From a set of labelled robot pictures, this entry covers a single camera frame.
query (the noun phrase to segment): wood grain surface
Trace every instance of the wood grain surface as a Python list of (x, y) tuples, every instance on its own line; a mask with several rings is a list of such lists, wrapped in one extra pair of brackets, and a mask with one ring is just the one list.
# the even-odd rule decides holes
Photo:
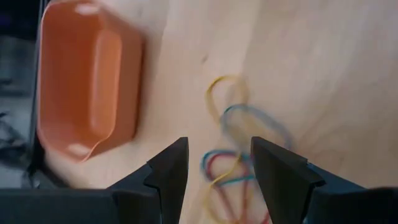
[[(188, 136), (180, 223), (209, 223), (199, 163), (223, 141), (204, 93), (227, 73), (246, 79), (250, 103), (284, 123), (310, 162), (365, 187), (398, 185), (397, 1), (102, 1), (146, 36), (140, 125), (81, 164), (48, 153), (72, 186), (105, 188)], [(227, 89), (215, 92), (220, 109)]]

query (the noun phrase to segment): red rubber band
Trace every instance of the red rubber band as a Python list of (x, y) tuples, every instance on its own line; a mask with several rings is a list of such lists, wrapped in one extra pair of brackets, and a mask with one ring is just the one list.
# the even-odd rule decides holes
[[(212, 174), (212, 172), (211, 172), (211, 167), (212, 167), (214, 161), (215, 161), (217, 158), (221, 157), (221, 156), (224, 156), (224, 157), (236, 157), (236, 155), (234, 155), (234, 154), (227, 154), (227, 153), (225, 153), (225, 154), (222, 154), (222, 153), (220, 153), (220, 154), (215, 154), (213, 157), (211, 157), (211, 158), (209, 159), (208, 163), (207, 163), (206, 173), (207, 173), (207, 174), (209, 175), (209, 177), (212, 178), (212, 179), (214, 179), (214, 176), (213, 176), (213, 174)], [(245, 164), (242, 164), (242, 165), (243, 165), (243, 167), (244, 167), (244, 174), (243, 174), (243, 175), (248, 175), (248, 174), (249, 174), (249, 169), (248, 169), (248, 167), (247, 167)], [(243, 221), (243, 223), (247, 223), (247, 218), (248, 218), (248, 217), (247, 217), (248, 199), (247, 199), (247, 197), (246, 197), (246, 195), (247, 195), (247, 193), (248, 193), (248, 187), (249, 187), (249, 181), (248, 181), (248, 180), (244, 180), (244, 181), (243, 181), (243, 194), (242, 194), (242, 205), (243, 205), (243, 206), (242, 206), (242, 207), (243, 207), (243, 208), (242, 208), (242, 221)], [(228, 215), (229, 215), (229, 219), (230, 219), (230, 220), (236, 221), (236, 220), (237, 220), (236, 215), (235, 215), (235, 213), (234, 213), (234, 211), (233, 211), (233, 209), (232, 209), (231, 202), (228, 200), (228, 197), (226, 196), (225, 191), (223, 190), (222, 187), (217, 186), (217, 185), (215, 185), (215, 189), (216, 189), (217, 192), (219, 193), (219, 195), (220, 195), (220, 197), (221, 197), (221, 200), (222, 200), (223, 203), (224, 203), (224, 207), (225, 207), (225, 209), (226, 209), (226, 212), (227, 212)], [(270, 219), (270, 216), (269, 216), (269, 212), (267, 211), (266, 214), (265, 214), (265, 217), (264, 217), (263, 221), (261, 222), (261, 224), (269, 224), (269, 219)]]

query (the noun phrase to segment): blue rubber band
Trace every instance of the blue rubber band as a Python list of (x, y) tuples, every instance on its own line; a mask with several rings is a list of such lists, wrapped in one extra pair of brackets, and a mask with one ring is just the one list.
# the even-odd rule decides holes
[[(238, 147), (242, 147), (242, 146), (240, 146), (239, 143), (236, 142), (235, 139), (233, 139), (233, 137), (228, 132), (228, 130), (230, 130), (230, 125), (228, 124), (228, 118), (233, 110), (244, 110), (248, 113), (253, 114), (257, 119), (261, 120), (265, 126), (270, 126), (272, 129), (274, 129), (277, 133), (279, 133), (283, 137), (283, 139), (285, 141), (284, 147), (286, 149), (290, 150), (293, 147), (293, 137), (290, 134), (289, 130), (287, 130), (287, 128), (283, 124), (279, 123), (273, 117), (269, 116), (267, 113), (261, 111), (260, 109), (257, 109), (253, 106), (248, 106), (246, 104), (237, 104), (237, 105), (232, 105), (232, 106), (228, 107), (224, 111), (223, 115), (220, 118), (220, 123), (221, 123), (221, 128), (222, 128), (224, 134), (233, 143), (235, 143), (235, 145), (237, 145)], [(213, 181), (213, 180), (206, 172), (206, 163), (207, 163), (207, 159), (210, 156), (212, 156), (213, 154), (234, 154), (234, 155), (236, 155), (237, 152), (232, 151), (232, 150), (227, 150), (227, 149), (215, 149), (210, 152), (207, 152), (203, 156), (202, 161), (201, 161), (201, 169), (209, 181)], [(244, 162), (248, 162), (252, 166), (250, 155), (248, 155), (246, 153), (242, 153), (241, 156), (242, 156)], [(234, 179), (219, 182), (219, 183), (217, 183), (217, 185), (223, 186), (223, 185), (228, 185), (228, 184), (234, 184), (234, 183), (244, 181), (244, 180), (252, 180), (252, 179), (255, 179), (255, 176), (253, 174), (249, 174), (249, 175), (245, 175), (243, 177), (237, 177)]]

